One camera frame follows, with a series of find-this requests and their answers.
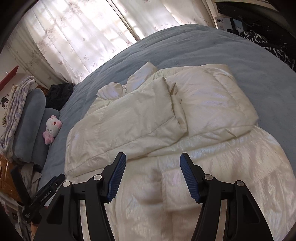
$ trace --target silver screw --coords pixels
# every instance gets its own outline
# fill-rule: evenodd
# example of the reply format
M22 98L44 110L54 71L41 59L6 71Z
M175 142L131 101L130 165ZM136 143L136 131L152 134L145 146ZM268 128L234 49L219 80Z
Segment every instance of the silver screw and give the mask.
M101 175L95 175L94 176L94 180L95 181L98 181L98 180L101 180L102 179L102 176Z
M65 181L64 183L63 183L63 187L68 187L70 185L70 182L69 181Z
M237 185L242 187L244 185L244 182L239 180L239 181L237 181Z
M212 180L212 179L213 179L213 176L210 175L210 174L206 174L206 175L205 175L205 179L207 179L207 180Z

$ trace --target blue pillow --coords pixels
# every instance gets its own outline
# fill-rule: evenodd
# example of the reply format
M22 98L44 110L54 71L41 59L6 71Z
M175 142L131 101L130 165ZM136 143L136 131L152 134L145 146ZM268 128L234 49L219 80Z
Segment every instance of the blue pillow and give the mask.
M41 89L34 89L27 95L13 140L13 159L31 162L33 147L45 110L45 104L45 95Z
M45 111L39 126L39 130L35 139L35 144L33 147L32 162L39 165L41 168L44 167L44 164L47 158L48 148L49 148L49 145L45 145L42 134L43 132L45 132L47 120L52 115L55 115L58 119L59 111L51 108L45 108Z

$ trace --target blue gripper pad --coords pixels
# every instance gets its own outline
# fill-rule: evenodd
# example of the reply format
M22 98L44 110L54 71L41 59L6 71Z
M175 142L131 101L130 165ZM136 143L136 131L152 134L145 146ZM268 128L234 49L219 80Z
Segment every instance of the blue gripper pad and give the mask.
M107 195L107 199L109 200L109 202L111 202L111 200L116 196L125 168L126 168L126 155L122 153L115 167L113 175L109 181L109 188L108 188L109 192Z
M194 164L191 160L190 160L190 162L192 163L192 165L190 165L187 162L184 154L182 154L180 156L180 167L181 167L183 176L185 178L187 187L189 189L190 195L193 199L195 199L196 202L198 202L200 199L200 195L199 195L199 191L198 191L198 183L197 183L197 180L195 179L193 172L191 170L191 167L190 167L190 166L194 167Z

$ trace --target stuffed animal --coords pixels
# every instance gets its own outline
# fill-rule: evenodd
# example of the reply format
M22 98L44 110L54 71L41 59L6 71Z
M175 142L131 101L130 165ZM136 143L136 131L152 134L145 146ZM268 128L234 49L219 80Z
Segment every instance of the stuffed animal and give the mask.
M46 131L43 132L42 136L45 139L45 144L51 144L54 142L54 138L57 136L62 122L57 119L55 115L52 115L46 122Z

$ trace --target blue bedspread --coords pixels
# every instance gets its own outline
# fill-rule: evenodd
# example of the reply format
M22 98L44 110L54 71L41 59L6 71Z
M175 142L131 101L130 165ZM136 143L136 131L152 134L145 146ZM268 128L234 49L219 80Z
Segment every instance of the blue bedspread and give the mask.
M74 87L74 93L60 111L63 126L49 149L39 187L64 172L67 135L83 118L98 89L110 82L126 84L128 77L147 61L158 69L227 64L258 112L259 126L281 144L296 173L296 73L246 39L222 30L187 24L146 37Z

